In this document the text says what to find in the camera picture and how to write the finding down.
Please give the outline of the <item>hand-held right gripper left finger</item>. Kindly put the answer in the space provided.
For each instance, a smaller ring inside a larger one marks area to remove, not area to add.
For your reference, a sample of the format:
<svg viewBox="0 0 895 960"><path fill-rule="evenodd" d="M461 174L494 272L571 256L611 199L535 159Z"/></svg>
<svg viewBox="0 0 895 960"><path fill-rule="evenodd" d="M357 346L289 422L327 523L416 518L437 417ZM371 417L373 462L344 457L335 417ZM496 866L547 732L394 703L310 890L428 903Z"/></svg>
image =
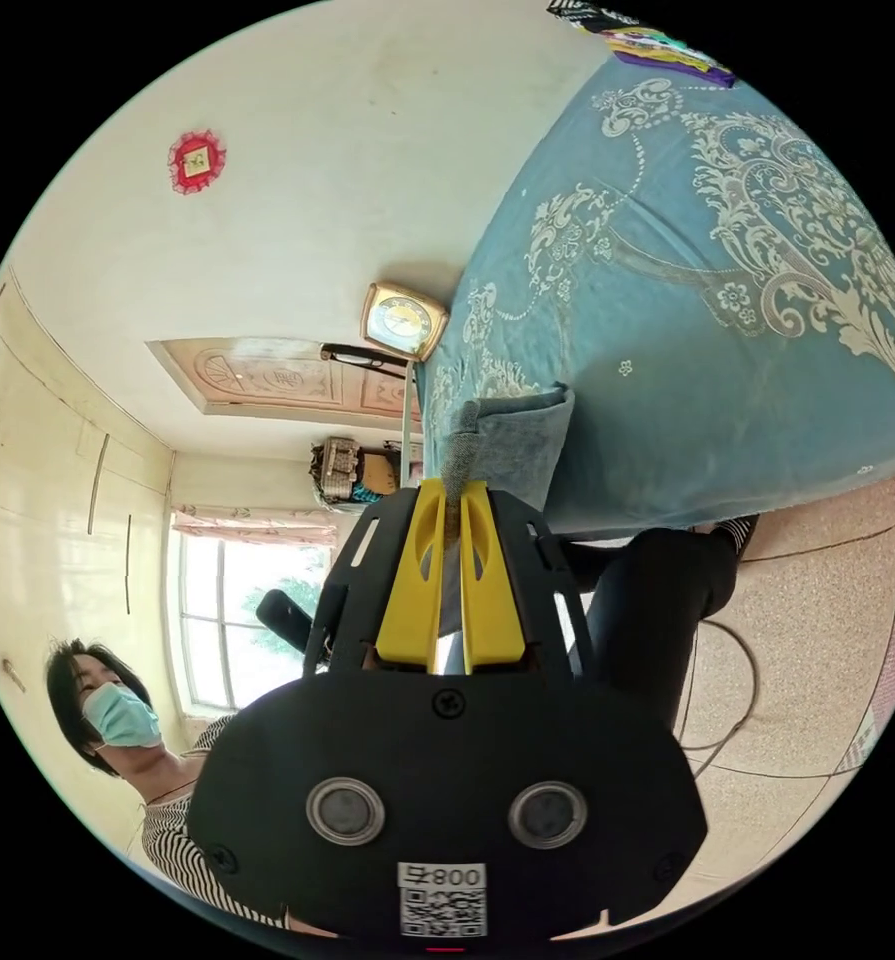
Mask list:
<svg viewBox="0 0 895 960"><path fill-rule="evenodd" d="M445 553L446 493L427 479L413 493L410 515L375 650L387 665L434 668Z"/></svg>

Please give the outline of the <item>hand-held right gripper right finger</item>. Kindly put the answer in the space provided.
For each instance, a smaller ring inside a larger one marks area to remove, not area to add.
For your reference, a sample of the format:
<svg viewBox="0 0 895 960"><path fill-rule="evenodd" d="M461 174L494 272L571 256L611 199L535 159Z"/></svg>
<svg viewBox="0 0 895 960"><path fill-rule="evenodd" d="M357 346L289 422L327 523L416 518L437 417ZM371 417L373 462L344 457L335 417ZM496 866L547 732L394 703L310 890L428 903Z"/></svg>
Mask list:
<svg viewBox="0 0 895 960"><path fill-rule="evenodd" d="M460 499L460 598L467 672L520 663L525 641L486 484Z"/></svg>

